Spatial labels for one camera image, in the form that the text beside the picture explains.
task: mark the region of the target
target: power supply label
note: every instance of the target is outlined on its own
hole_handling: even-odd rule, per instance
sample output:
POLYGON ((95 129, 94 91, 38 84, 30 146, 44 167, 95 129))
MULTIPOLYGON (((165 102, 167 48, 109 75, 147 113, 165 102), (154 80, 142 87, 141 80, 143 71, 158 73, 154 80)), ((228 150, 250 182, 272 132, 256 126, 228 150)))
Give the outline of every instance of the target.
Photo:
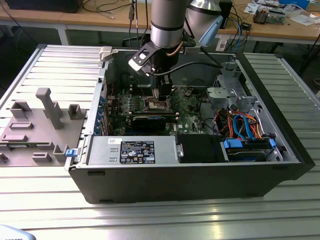
POLYGON ((120 150, 121 164, 155 164, 154 141, 122 141, 120 150))

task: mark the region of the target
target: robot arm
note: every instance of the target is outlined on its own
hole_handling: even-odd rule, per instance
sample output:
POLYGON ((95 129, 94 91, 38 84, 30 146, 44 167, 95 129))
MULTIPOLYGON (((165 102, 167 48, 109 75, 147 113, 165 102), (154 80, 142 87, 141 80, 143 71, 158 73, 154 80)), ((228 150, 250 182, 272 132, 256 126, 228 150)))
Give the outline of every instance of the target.
MULTIPOLYGON (((185 19, 190 22, 200 45, 207 47, 215 38, 223 20, 219 0, 153 0, 151 6, 151 41, 130 59, 136 72, 147 76, 168 72, 178 63, 185 19)), ((170 75, 156 76, 159 98, 171 92, 170 75)))

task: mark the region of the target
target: circuit board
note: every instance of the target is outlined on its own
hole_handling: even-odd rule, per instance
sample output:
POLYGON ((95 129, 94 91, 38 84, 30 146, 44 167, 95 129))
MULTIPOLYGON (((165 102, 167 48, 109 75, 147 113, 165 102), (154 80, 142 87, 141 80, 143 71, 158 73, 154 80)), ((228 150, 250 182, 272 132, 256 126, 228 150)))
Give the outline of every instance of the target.
POLYGON ((137 95, 122 89, 108 101, 108 124, 114 136, 174 136, 176 134, 205 134, 198 113, 199 94, 192 88, 178 87, 165 101, 150 95, 137 95), (132 128, 135 116, 160 116, 166 119, 165 129, 154 132, 137 132, 132 128))

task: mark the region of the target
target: motherboard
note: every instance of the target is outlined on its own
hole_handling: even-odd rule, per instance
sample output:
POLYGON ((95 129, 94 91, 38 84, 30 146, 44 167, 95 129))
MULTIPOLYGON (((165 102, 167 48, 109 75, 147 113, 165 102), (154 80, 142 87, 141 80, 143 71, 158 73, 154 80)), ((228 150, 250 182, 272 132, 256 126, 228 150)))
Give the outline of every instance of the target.
POLYGON ((190 87, 173 88, 165 100, 154 98, 149 88, 122 89, 107 97, 108 135, 205 134, 199 118, 200 98, 190 87))

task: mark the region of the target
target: workbench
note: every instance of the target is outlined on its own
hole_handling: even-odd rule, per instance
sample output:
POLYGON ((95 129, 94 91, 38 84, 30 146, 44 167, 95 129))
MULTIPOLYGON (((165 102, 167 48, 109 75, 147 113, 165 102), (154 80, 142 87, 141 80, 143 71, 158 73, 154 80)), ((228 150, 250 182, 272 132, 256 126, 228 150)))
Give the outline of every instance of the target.
MULTIPOLYGON (((97 4, 108 3, 108 0, 97 0, 97 4)), ((244 13, 245 5, 250 3, 250 0, 235 1, 235 8, 239 16, 244 19, 244 22, 252 24, 248 40, 275 42, 275 43, 293 43, 293 44, 314 44, 317 39, 320 29, 319 26, 313 24, 304 26, 288 18, 284 24, 255 24, 253 23, 253 15, 244 13)), ((128 4, 127 1, 121 0, 116 4, 107 5, 103 9, 110 9, 128 4)), ((122 32, 129 31, 129 6, 119 8, 113 11, 114 19, 110 19, 96 12, 89 12, 83 8, 78 10, 78 13, 62 13, 48 11, 31 11, 31 10, 12 10, 3 2, 6 10, 11 16, 24 27, 36 28, 51 28, 58 31, 61 44, 69 45, 66 30, 86 30, 86 31, 101 31, 101 32, 122 32)), ((90 1, 86 7, 95 11, 95 4, 90 1)), ((319 11, 320 7, 308 8, 310 11, 319 11)), ((147 27, 146 10, 144 3, 138 3, 138 32, 143 33, 147 27)), ((148 26, 151 26, 151 5, 148 4, 148 26)), ((16 23, 0 8, 0 25, 16 26, 16 23)), ((136 32, 136 23, 132 24, 132 33, 136 32)), ((221 43, 228 39, 233 39, 237 34, 237 29, 234 27, 231 20, 228 21, 225 29, 220 29, 217 38, 220 39, 217 50, 221 50, 221 43)))
MULTIPOLYGON (((61 108, 79 104, 90 111, 99 52, 91 46, 37 48, 0 100, 0 131, 15 100, 43 108, 35 98, 39 87, 49 87, 61 108)), ((37 240, 319 239, 320 102, 284 59, 245 56, 316 163, 300 179, 282 182, 262 198, 89 204, 63 165, 0 167, 0 224, 37 240)))

